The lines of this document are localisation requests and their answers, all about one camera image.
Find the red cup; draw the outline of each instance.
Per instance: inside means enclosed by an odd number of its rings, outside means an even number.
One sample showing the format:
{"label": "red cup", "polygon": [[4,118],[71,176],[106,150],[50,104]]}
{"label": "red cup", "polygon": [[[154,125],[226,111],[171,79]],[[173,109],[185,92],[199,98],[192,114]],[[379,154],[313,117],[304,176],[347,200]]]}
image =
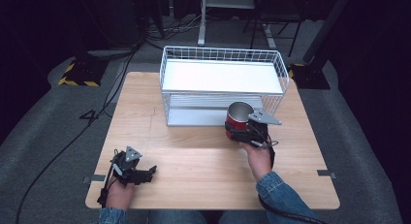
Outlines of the red cup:
{"label": "red cup", "polygon": [[[247,129],[248,115],[253,113],[253,108],[245,102],[234,102],[227,110],[226,121],[236,130]],[[227,138],[231,139],[230,131],[226,130]]]}

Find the white wire basket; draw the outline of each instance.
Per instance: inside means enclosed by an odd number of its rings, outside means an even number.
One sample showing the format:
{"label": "white wire basket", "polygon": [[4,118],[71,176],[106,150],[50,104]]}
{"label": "white wire basket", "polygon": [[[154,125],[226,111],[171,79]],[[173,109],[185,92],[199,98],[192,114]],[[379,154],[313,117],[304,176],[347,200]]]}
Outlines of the white wire basket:
{"label": "white wire basket", "polygon": [[164,47],[160,87],[168,126],[224,126],[246,102],[274,116],[289,77],[277,50]]}

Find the denim jacket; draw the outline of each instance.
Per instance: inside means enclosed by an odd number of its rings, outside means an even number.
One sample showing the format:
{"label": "denim jacket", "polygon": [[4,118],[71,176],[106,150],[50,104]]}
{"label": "denim jacket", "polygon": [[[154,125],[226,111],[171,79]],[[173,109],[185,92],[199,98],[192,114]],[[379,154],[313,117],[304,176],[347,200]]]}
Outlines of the denim jacket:
{"label": "denim jacket", "polygon": [[[258,181],[257,191],[263,201],[272,208],[293,214],[317,218],[317,215],[305,204],[299,194],[286,184],[277,173],[271,172]],[[299,223],[294,219],[268,211],[269,223]],[[102,208],[99,224],[124,224],[126,212],[119,208]]]}

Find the wooden tabletop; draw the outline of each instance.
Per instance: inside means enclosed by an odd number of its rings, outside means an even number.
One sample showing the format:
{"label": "wooden tabletop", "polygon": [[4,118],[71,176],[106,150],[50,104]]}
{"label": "wooden tabletop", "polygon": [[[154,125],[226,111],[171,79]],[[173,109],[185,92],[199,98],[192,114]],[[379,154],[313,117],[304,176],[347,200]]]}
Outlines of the wooden tabletop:
{"label": "wooden tabletop", "polygon": [[[339,200],[302,105],[296,85],[290,86],[270,125],[276,171],[310,208],[335,209]],[[168,127],[158,73],[127,75],[95,175],[106,175],[114,150],[129,145],[142,154],[138,170],[157,165],[150,183],[137,186],[131,208],[261,209],[256,182],[245,151],[227,139],[221,127]],[[92,181],[86,197],[90,208],[102,181]]]}

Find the hand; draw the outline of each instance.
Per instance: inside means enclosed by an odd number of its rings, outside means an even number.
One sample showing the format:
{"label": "hand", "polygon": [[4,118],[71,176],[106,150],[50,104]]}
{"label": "hand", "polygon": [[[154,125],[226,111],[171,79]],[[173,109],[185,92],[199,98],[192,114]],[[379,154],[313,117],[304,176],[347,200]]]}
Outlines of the hand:
{"label": "hand", "polygon": [[253,176],[258,182],[263,176],[271,172],[271,159],[269,150],[261,147],[254,147],[250,144],[239,143],[248,154],[248,165],[253,172]]}
{"label": "hand", "polygon": [[107,208],[121,208],[127,211],[131,201],[133,200],[134,183],[127,183],[126,186],[121,184],[115,177],[111,177],[109,181],[109,195],[107,197]]}

